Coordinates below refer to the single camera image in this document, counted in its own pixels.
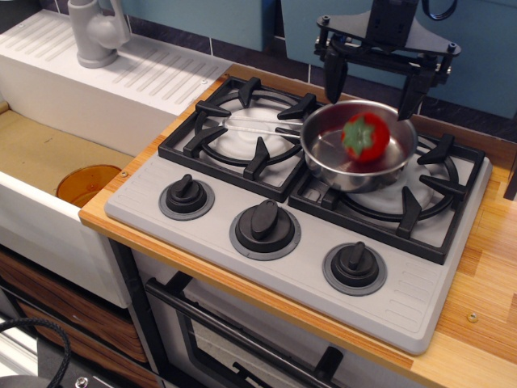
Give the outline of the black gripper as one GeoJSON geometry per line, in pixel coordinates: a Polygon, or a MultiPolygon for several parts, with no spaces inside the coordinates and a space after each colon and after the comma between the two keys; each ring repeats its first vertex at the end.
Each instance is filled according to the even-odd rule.
{"type": "Polygon", "coordinates": [[[432,86],[447,81],[461,47],[415,18],[417,1],[374,1],[357,15],[323,15],[314,53],[323,62],[326,97],[337,103],[350,64],[406,77],[398,119],[408,120],[432,86]]]}

